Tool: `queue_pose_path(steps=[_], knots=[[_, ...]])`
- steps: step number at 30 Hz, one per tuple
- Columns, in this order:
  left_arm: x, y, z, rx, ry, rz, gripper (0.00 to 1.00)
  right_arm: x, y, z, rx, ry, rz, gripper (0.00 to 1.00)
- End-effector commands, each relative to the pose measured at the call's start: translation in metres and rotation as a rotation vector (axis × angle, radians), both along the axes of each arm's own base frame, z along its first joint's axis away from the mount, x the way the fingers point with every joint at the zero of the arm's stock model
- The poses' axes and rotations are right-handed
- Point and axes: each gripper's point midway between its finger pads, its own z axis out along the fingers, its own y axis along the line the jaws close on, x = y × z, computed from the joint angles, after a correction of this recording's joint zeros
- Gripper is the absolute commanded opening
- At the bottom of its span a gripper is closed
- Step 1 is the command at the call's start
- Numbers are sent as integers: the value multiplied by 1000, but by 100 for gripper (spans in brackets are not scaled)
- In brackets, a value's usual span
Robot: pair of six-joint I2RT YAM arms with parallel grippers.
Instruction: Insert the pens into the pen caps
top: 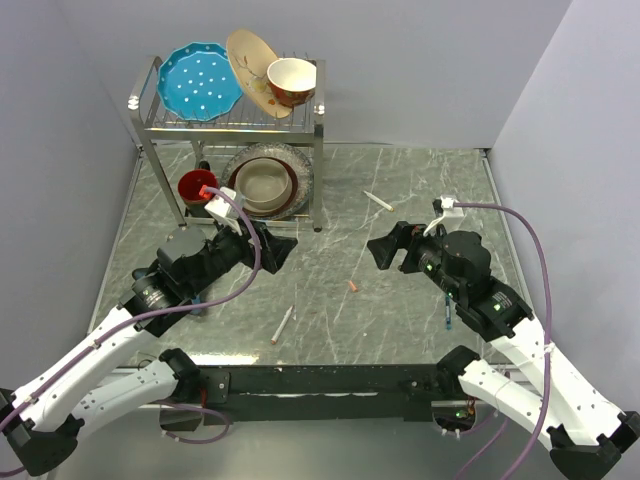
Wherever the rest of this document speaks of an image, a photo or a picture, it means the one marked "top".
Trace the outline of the white pen yellow end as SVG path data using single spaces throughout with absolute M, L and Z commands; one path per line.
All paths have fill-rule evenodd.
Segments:
M 382 200 L 381 198 L 377 197 L 376 195 L 374 195 L 371 192 L 368 191 L 363 191 L 363 193 L 373 202 L 375 202 L 376 204 L 378 204 L 380 207 L 384 208 L 385 210 L 389 211 L 389 212 L 394 212 L 395 209 L 392 205 L 390 205 L 389 203 L 385 202 L 384 200 Z

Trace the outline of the white pen orange end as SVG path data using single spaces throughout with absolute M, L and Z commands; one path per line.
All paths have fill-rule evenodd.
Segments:
M 284 330 L 284 329 L 285 329 L 285 327 L 287 326 L 287 324 L 288 324 L 289 320 L 292 318 L 292 316 L 293 316 L 293 314 L 294 314 L 294 313 L 295 313 L 295 306 L 294 306 L 294 305 L 291 305 L 291 306 L 287 309 L 287 311 L 286 311 L 286 313 L 284 314 L 284 316 L 283 316 L 283 318 L 282 318 L 282 320 L 281 320 L 280 324 L 278 325 L 278 327 L 277 327 L 276 331 L 274 332 L 274 334 L 273 334 L 273 335 L 272 335 L 272 337 L 271 337 L 271 344 L 272 344 L 272 345 L 275 345 L 275 344 L 278 342 L 278 340 L 279 340 L 280 336 L 282 335 L 283 330 Z

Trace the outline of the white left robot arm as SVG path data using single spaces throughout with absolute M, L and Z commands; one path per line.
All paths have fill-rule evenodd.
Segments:
M 103 380 L 145 343 L 194 310 L 194 298 L 243 264 L 277 273 L 297 246 L 256 222 L 174 230 L 100 325 L 54 366 L 28 384 L 1 392 L 1 432 L 32 477 L 63 463 L 80 440 L 146 403 L 185 402 L 200 387 L 200 370 L 181 349 L 164 351 L 141 370 Z

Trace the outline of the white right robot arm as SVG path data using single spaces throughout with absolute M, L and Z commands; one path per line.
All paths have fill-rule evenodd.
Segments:
M 426 275 L 455 305 L 462 322 L 504 355 L 531 384 L 505 377 L 474 351 L 458 346 L 437 364 L 439 390 L 464 394 L 496 408 L 536 436 L 568 479 L 602 479 L 639 438 L 639 415 L 601 395 L 552 343 L 518 293 L 491 273 L 491 255 L 479 234 L 426 234 L 422 225 L 397 223 L 370 240 L 376 266 L 386 270 L 398 250 L 399 269 Z

